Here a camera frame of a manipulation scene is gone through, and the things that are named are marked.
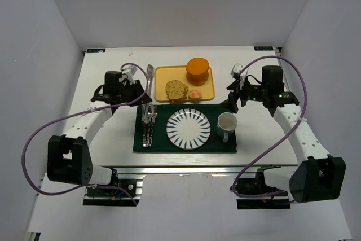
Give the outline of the silver metal tongs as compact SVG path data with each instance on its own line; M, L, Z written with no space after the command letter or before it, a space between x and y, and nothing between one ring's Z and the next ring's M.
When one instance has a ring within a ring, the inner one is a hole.
M151 89L152 89L152 80L154 78L155 69L154 67L149 64L147 66L147 103L143 104L143 116L142 116L142 123L146 124L148 122L148 108L149 104L152 102L152 99L150 97L151 95Z

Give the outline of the bread slice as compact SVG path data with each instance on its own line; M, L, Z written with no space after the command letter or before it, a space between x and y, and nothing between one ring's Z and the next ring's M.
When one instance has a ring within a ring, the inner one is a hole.
M166 83L166 94L169 99L179 99L184 96L184 86L178 80L171 80Z
M183 102L183 101L185 100L185 98L186 98L186 93L187 93L187 91L188 91L188 87L185 87L184 84L183 84L183 86L184 86L184 96L182 96L182 97L179 98L179 99L169 99L169 102L170 102L170 103L181 103L181 102Z

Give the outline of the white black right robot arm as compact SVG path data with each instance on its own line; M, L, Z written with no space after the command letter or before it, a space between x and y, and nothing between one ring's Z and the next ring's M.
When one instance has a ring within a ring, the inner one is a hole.
M340 157L333 157L319 142L302 117L299 101L292 92L285 90L283 70L277 65L262 68L262 79L252 85L247 71L235 64L231 76L234 81L227 87L228 99L222 106L233 113L237 102L261 102L280 125L297 158L297 169L266 166L257 169L253 182L243 184L238 179L231 189L237 196L250 198L275 196L288 193L297 203L338 199L346 164Z

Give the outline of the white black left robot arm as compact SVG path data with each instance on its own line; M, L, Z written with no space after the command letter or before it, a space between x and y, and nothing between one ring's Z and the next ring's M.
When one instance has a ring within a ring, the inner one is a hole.
M114 170L93 164L89 147L100 128L120 107L139 106L152 99L139 80L137 68L130 65L120 71L108 71L104 84L94 91L87 112L63 135L48 141L47 176L49 180L80 186L111 185Z

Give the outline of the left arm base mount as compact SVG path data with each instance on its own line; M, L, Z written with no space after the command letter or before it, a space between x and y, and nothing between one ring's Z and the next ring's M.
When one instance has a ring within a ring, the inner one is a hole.
M119 174L116 185L120 189L87 188L83 206L135 207L142 195L143 177L136 174Z

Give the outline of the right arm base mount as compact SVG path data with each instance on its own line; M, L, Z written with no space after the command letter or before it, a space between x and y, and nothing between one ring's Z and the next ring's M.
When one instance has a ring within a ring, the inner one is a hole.
M252 178L241 177L235 184L235 192L242 194L236 200L238 210L290 209L291 202L287 192L274 194L277 188L266 185L264 173L279 166L258 168Z

